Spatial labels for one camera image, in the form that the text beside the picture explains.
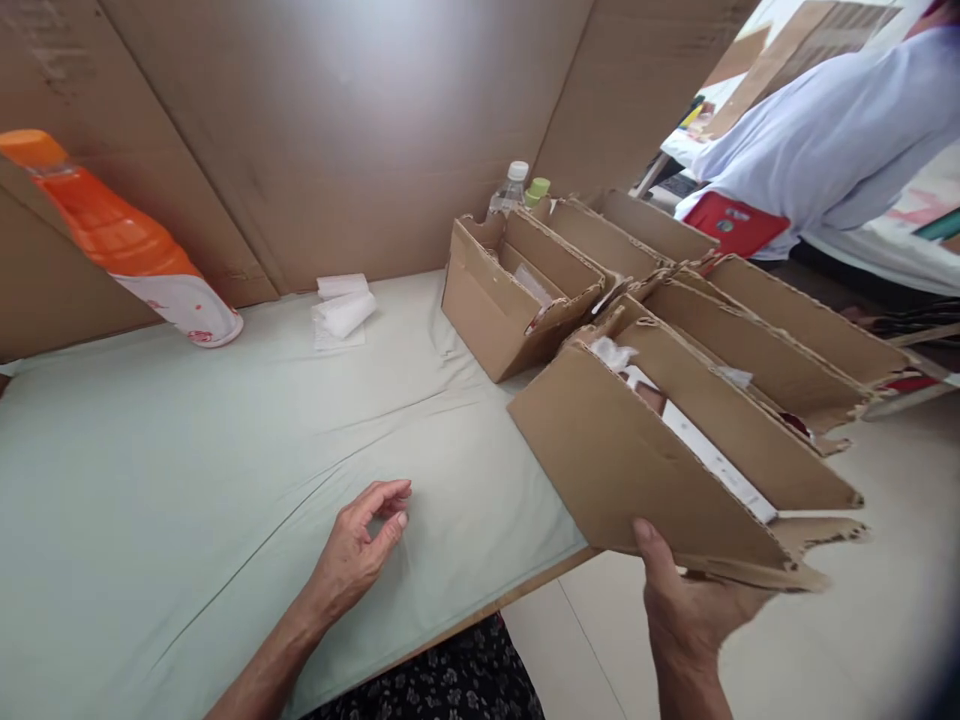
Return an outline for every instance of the light green tablecloth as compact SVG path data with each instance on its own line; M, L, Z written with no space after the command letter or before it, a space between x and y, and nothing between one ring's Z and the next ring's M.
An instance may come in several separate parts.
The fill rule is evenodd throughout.
M442 286L375 283L367 344L333 356L310 296L216 350L161 326L25 363L0 401L3 716L201 717L375 479L413 480L410 526L288 718L585 547Z

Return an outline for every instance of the right hand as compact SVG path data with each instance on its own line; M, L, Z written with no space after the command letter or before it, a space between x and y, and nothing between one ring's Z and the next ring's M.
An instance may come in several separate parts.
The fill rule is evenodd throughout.
M407 527L409 480L375 482L337 514L317 566L295 603L306 621L328 630L380 577L387 558ZM367 526L384 520L376 537Z
M667 541L647 520L634 535L647 570L643 603L655 650L698 668L716 668L723 641L757 616L776 593L719 580L682 577Z

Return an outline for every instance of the white shirt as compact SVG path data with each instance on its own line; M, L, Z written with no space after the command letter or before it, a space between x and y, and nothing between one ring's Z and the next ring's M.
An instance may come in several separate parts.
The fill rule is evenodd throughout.
M916 173L960 138L960 27L891 50L827 60L747 112L704 148L707 190L790 220L757 260L783 260L804 230L859 227L885 213Z

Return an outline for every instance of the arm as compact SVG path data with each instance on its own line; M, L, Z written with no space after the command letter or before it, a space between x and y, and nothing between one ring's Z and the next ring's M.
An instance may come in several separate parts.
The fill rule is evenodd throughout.
M733 720L720 685L720 646L756 617L774 593L681 577L670 547L653 525L638 520L634 532L647 570L643 602L661 720Z
M206 720L276 720L323 636L380 576L407 526L410 481L373 483L343 508L317 566ZM375 538L367 525L388 518Z

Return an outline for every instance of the green bottle cap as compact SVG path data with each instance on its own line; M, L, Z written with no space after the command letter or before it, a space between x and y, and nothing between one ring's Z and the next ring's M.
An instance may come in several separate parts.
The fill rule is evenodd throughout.
M536 198L542 198L550 190L550 181L546 178L534 178L530 181L530 188L527 190Z

